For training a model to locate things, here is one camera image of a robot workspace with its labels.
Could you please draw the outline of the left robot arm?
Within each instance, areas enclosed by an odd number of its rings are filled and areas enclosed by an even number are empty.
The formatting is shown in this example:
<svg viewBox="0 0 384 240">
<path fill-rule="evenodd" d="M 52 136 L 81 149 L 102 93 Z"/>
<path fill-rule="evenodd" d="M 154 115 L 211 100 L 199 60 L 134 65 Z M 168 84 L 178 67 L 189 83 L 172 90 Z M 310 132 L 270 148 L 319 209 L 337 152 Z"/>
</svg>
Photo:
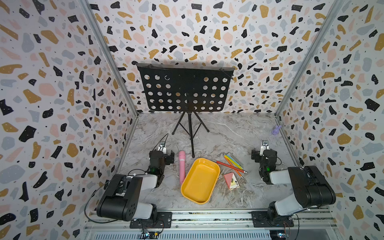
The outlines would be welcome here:
<svg viewBox="0 0 384 240">
<path fill-rule="evenodd" d="M 154 150 L 150 152 L 149 160 L 149 167 L 143 174 L 113 176 L 97 206 L 97 216 L 126 222 L 155 222 L 158 219 L 156 205 L 140 203 L 140 193 L 160 186 L 165 167 L 174 163 L 175 153 Z"/>
</svg>

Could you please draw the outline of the yellow plastic storage tray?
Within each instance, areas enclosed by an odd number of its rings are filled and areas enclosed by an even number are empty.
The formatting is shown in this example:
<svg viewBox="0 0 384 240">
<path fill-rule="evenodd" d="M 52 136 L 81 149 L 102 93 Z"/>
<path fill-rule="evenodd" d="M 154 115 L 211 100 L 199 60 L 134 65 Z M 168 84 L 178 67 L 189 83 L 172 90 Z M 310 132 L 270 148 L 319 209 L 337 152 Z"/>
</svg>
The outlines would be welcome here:
<svg viewBox="0 0 384 240">
<path fill-rule="evenodd" d="M 182 195 L 196 204 L 206 204 L 212 196 L 220 172 L 217 163 L 204 158 L 196 159 L 182 183 Z"/>
</svg>

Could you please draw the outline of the green-sleeved hex key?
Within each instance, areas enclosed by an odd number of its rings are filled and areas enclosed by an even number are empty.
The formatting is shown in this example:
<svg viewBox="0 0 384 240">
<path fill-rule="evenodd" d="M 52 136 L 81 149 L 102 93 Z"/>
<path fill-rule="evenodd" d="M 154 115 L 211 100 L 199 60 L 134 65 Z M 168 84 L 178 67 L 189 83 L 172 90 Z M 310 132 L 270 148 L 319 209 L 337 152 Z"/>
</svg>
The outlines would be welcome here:
<svg viewBox="0 0 384 240">
<path fill-rule="evenodd" d="M 232 154 L 232 153 L 227 153 L 226 154 L 226 156 L 229 158 L 229 159 L 231 159 L 231 161 L 232 161 L 232 163 L 234 164 L 234 165 L 236 165 L 237 166 L 237 168 L 239 168 L 239 169 L 244 169 L 243 168 L 243 164 Z"/>
</svg>

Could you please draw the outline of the yellow-sleeved hex key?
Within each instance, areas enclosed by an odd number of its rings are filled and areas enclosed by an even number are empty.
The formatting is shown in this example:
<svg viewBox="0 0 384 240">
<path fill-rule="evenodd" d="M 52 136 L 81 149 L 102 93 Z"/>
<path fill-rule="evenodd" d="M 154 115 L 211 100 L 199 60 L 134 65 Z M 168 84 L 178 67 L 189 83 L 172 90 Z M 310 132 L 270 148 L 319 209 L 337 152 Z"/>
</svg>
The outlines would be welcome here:
<svg viewBox="0 0 384 240">
<path fill-rule="evenodd" d="M 230 161 L 234 166 L 236 166 L 238 169 L 243 170 L 242 166 L 237 161 L 235 161 L 230 155 L 226 154 L 226 155 L 224 155 L 224 157 L 228 161 Z"/>
</svg>

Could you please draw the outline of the red-sleeved hex key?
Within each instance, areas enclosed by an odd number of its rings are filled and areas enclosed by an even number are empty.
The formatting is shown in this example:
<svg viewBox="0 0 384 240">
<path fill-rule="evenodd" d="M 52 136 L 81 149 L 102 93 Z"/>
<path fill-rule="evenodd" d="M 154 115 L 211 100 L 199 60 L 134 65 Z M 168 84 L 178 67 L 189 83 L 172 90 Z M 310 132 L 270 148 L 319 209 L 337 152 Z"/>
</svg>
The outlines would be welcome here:
<svg viewBox="0 0 384 240">
<path fill-rule="evenodd" d="M 223 163 L 223 162 L 216 161 L 216 160 L 213 160 L 213 162 L 215 162 L 215 163 L 217 163 L 217 164 L 219 164 L 219 165 L 228 167 L 228 168 L 230 168 L 230 169 L 233 169 L 232 166 L 230 166 L 230 165 L 228 165 L 228 164 L 225 164 L 225 163 Z M 239 171 L 240 171 L 241 173 L 244 173 L 244 174 L 247 174 L 247 173 L 248 173 L 247 171 L 244 171 L 244 170 L 241 170 L 241 169 L 239 169 Z"/>
</svg>

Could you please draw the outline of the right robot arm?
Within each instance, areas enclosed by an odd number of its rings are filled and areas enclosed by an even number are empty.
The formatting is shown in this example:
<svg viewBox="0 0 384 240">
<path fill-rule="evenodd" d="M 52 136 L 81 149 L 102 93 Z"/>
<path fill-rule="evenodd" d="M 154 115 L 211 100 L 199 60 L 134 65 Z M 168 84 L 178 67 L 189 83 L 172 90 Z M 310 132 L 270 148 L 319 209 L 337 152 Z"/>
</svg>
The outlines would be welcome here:
<svg viewBox="0 0 384 240">
<path fill-rule="evenodd" d="M 267 212 L 258 212 L 256 223 L 272 227 L 292 227 L 292 216 L 311 207 L 333 205 L 336 193 L 316 166 L 288 167 L 277 170 L 275 150 L 252 150 L 251 159 L 259 163 L 259 175 L 267 185 L 291 185 L 293 193 L 270 203 Z"/>
</svg>

